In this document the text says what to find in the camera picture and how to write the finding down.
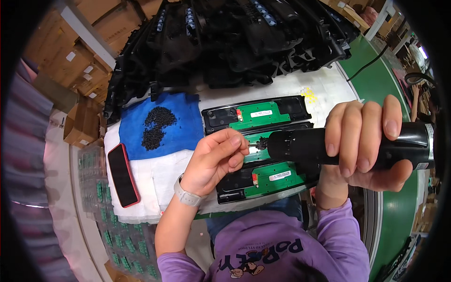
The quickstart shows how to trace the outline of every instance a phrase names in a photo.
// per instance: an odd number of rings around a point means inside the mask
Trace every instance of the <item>pile of black screws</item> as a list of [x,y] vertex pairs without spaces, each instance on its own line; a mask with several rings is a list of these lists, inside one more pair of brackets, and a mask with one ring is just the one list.
[[166,134],[162,129],[176,123],[177,120],[171,110],[160,106],[153,108],[144,120],[144,126],[148,128],[144,129],[141,146],[147,151],[155,150]]

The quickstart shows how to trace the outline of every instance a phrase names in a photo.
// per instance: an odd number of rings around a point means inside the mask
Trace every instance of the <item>left hand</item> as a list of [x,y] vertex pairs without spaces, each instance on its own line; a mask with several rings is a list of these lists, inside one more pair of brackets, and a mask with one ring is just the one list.
[[330,157],[340,153],[339,166],[323,166],[322,178],[333,184],[347,183],[373,191],[401,190],[412,173],[412,163],[401,160],[385,171],[370,171],[374,166],[382,134],[394,141],[402,125],[401,104],[393,95],[383,107],[375,102],[358,101],[336,105],[327,117],[325,144]]
[[208,195],[228,172],[241,169],[246,155],[248,141],[236,130],[227,128],[204,137],[189,160],[180,186],[201,197]]

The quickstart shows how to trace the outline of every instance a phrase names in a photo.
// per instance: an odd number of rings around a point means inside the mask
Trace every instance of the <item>person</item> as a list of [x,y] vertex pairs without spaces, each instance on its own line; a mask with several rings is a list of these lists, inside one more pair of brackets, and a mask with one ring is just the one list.
[[[162,280],[368,281],[368,252],[352,215],[348,185],[373,191],[401,190],[412,172],[409,160],[401,160],[387,171],[370,171],[382,134],[395,140],[401,120],[401,105],[392,95],[385,98],[383,107],[352,101],[331,110],[326,122],[326,151],[330,157],[340,156],[338,166],[322,166],[316,187],[317,239],[303,230],[296,217],[278,208],[246,213],[220,230],[209,223],[216,260],[204,273],[184,250],[198,208],[174,196],[155,233]],[[247,154],[248,143],[237,131],[224,129],[211,134],[199,141],[180,187],[198,196],[208,195],[227,173],[242,167]],[[224,217],[216,220],[221,225]]]
[[410,112],[410,120],[412,122],[421,121],[424,123],[435,124],[436,116],[438,113],[438,102],[436,101],[437,94],[435,93],[434,88],[429,89],[430,98],[428,100],[428,110],[430,115],[426,115],[420,111],[418,111],[418,104],[421,103],[421,100],[424,99],[423,91],[420,93],[420,86],[418,84],[412,85],[412,94],[414,96],[414,100],[412,101],[412,110]]

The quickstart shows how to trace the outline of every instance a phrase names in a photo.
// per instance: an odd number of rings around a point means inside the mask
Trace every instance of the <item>green circuit board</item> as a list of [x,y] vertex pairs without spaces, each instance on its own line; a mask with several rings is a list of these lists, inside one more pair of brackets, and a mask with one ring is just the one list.
[[256,181],[254,186],[244,189],[246,198],[272,194],[305,183],[305,174],[297,175],[293,162],[258,167],[252,171],[252,175]]
[[[246,140],[248,140],[250,144],[255,144],[255,143],[257,143],[257,141],[260,141],[260,137],[268,138],[272,132],[273,131],[245,135],[244,138]],[[266,149],[258,150],[255,147],[249,147],[249,155],[244,157],[244,163],[265,160],[265,159],[269,159],[268,150],[266,150]]]
[[235,130],[290,122],[289,114],[281,114],[275,102],[263,102],[239,106],[236,110],[238,121],[229,124]]

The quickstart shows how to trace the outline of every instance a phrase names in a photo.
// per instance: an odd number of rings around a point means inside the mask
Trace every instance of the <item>smartwatch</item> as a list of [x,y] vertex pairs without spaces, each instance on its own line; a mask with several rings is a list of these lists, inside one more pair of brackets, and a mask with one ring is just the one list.
[[180,181],[182,180],[183,174],[180,175],[174,184],[174,194],[177,195],[181,203],[184,203],[185,205],[191,206],[191,207],[198,207],[203,202],[203,200],[208,197],[208,195],[205,195],[203,197],[197,196],[196,194],[187,192],[182,189],[180,186]]

